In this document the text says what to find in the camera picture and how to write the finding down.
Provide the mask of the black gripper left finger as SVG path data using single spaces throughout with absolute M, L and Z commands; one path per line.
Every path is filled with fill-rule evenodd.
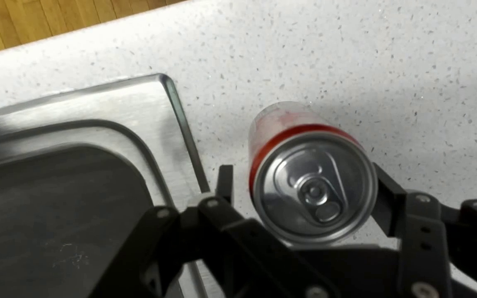
M 214 196 L 179 213 L 151 208 L 134 226 L 90 298 L 164 298 L 182 267 L 202 261 L 227 298 L 341 298 L 317 269 L 232 206 L 234 168 Z

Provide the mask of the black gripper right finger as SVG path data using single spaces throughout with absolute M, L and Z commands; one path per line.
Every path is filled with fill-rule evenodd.
M 406 191 L 376 166 L 373 219 L 399 241 L 401 298 L 469 298 L 477 292 L 456 282 L 451 267 L 477 282 L 477 199 L 452 209 L 434 196 Z

